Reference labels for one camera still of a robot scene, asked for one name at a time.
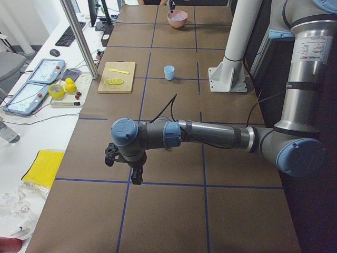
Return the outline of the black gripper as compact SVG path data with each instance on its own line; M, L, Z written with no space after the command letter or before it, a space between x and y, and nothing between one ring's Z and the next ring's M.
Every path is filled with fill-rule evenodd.
M127 164L133 169L132 172L132 183L133 184L142 184L143 182L143 165L146 163L146 153L136 159L135 161L129 161Z

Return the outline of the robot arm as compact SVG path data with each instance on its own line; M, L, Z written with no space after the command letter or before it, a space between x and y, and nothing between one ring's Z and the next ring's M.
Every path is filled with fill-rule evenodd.
M241 129L161 115L149 123L121 118L111 127L113 141L105 150L106 165L127 163L133 170L132 182L141 184L148 149L195 142L258 153L293 177L322 168L326 150L314 122L335 35L336 1L273 1L270 39L294 39L282 116L274 127Z

